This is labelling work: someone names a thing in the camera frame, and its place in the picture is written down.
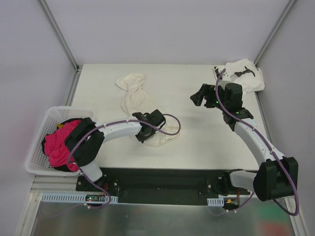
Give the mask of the cream white t shirt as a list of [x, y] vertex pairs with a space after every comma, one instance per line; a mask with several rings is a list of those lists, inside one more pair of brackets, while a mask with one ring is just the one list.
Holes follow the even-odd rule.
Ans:
[[[126, 91], [121, 101], [121, 108], [128, 116], [136, 112], [143, 114], [151, 113], [154, 110], [159, 110], [163, 114], [167, 113], [165, 109], [156, 103], [143, 89], [146, 80], [147, 75], [144, 73], [130, 73], [116, 81], [116, 85]], [[146, 140], [144, 144], [151, 147], [158, 147], [176, 140], [179, 136], [180, 134], [169, 136], [157, 132], [153, 137]]]

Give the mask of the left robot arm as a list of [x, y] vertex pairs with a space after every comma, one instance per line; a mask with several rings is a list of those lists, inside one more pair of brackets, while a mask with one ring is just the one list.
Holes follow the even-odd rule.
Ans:
[[99, 191], [104, 186], [104, 179], [95, 158], [102, 144], [124, 136], [134, 136], [139, 142], [144, 143], [165, 123], [166, 119], [158, 109], [150, 114], [133, 113], [129, 121], [114, 121], [108, 125], [101, 125], [100, 129], [97, 129], [97, 124], [91, 118], [84, 118], [65, 138], [64, 145], [71, 152], [71, 157], [79, 170], [88, 178], [87, 186], [93, 191]]

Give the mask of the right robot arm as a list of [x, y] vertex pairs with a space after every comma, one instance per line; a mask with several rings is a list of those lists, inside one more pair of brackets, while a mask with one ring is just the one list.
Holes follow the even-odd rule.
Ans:
[[222, 111], [224, 122], [247, 145], [259, 165], [257, 172], [242, 169], [224, 173], [222, 190], [233, 194], [238, 188], [253, 191], [261, 201], [294, 196], [297, 193], [298, 163], [285, 157], [258, 130], [253, 115], [243, 107], [242, 86], [228, 83], [224, 87], [203, 84], [190, 96], [195, 106], [205, 101], [206, 108]]

